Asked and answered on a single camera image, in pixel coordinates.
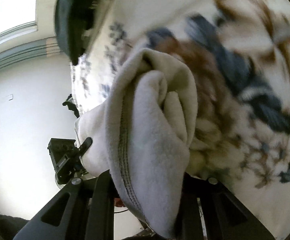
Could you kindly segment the floral fleece bed blanket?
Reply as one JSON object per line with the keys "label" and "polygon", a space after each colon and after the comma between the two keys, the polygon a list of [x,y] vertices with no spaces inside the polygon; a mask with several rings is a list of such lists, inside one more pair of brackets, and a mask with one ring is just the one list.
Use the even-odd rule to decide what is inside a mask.
{"label": "floral fleece bed blanket", "polygon": [[198,111],[187,173],[215,178],[269,230],[290,237],[289,0],[104,0],[70,65],[80,116],[102,104],[139,50],[191,71]]}

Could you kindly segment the green striped curtain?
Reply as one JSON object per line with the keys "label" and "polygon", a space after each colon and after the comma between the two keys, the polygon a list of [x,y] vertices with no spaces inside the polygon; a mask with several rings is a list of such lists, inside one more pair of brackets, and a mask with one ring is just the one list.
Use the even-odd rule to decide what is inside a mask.
{"label": "green striped curtain", "polygon": [[52,56],[61,52],[55,37],[24,43],[0,53],[0,70],[35,57]]}

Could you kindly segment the beige shirt with black collar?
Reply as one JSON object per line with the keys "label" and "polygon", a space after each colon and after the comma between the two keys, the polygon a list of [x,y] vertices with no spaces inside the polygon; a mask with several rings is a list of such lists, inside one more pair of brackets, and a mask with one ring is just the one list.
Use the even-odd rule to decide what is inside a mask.
{"label": "beige shirt with black collar", "polygon": [[189,68],[144,48],[123,64],[108,98],[75,123],[79,144],[93,140],[84,168],[110,171],[124,205],[166,239],[175,238],[197,111]]}

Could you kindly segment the window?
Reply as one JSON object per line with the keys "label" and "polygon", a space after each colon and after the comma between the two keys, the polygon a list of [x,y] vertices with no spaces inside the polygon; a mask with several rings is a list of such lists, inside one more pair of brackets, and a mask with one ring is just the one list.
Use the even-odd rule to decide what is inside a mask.
{"label": "window", "polygon": [[0,38],[36,25],[37,0],[0,0]]}

